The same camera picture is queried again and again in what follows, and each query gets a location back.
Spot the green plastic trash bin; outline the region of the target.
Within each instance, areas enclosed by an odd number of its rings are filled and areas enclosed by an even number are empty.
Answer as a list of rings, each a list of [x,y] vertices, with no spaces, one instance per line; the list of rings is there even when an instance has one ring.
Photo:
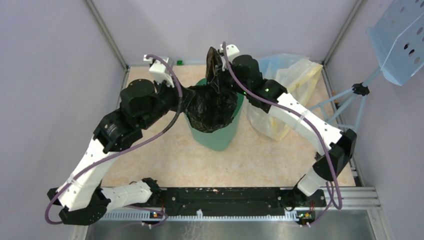
[[[203,78],[200,81],[198,81],[195,86],[199,86],[205,83],[206,83],[206,79]],[[237,93],[237,98],[238,98],[237,107],[233,114],[234,118],[232,123],[212,133],[200,132],[192,128],[184,113],[185,119],[187,120],[187,124],[191,131],[191,134],[198,143],[218,152],[224,151],[230,145],[238,129],[238,125],[239,125],[239,121],[241,117],[241,108],[244,101],[244,96],[241,95],[240,93]]]

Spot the black trash bag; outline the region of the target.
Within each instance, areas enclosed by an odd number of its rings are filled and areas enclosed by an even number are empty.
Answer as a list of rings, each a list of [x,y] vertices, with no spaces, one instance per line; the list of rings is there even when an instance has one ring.
[[[184,114],[190,126],[203,133],[227,127],[234,119],[237,93],[225,86],[223,61],[218,50],[210,47],[206,54],[206,83],[184,87]]]

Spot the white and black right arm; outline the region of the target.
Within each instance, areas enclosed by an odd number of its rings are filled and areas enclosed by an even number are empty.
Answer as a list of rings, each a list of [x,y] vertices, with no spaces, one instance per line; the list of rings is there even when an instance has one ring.
[[[218,90],[246,96],[254,107],[283,121],[315,146],[318,160],[293,188],[293,200],[307,206],[314,193],[337,176],[353,156],[357,134],[330,125],[301,105],[280,83],[264,78],[258,61],[239,55],[227,62],[222,54],[206,58],[206,79]]]

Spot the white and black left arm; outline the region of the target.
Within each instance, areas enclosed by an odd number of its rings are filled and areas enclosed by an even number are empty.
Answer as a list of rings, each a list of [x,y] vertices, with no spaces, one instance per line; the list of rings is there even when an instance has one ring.
[[[136,79],[120,92],[119,107],[105,115],[93,132],[81,161],[66,182],[51,188],[50,205],[61,206],[60,223],[89,226],[106,213],[134,204],[154,207],[160,188],[151,178],[119,187],[103,187],[104,175],[117,158],[147,144],[143,131],[169,111],[182,113],[194,91],[176,83]]]

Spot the translucent white trash bag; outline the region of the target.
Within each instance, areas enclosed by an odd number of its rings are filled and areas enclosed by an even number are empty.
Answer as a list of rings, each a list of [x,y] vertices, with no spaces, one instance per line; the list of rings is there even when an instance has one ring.
[[[309,60],[306,56],[289,53],[263,57],[257,61],[264,78],[277,81],[298,103],[307,105],[316,88],[323,65]],[[257,133],[274,141],[282,140],[291,130],[291,127],[282,120],[265,113],[249,102],[243,103],[242,111]]]

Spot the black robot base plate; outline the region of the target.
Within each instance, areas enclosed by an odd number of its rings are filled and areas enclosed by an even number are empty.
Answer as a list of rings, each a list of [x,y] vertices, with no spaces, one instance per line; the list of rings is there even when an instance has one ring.
[[[282,216],[295,210],[327,205],[323,190],[306,196],[283,187],[169,187],[153,194],[153,199],[137,207],[164,210],[170,217]]]

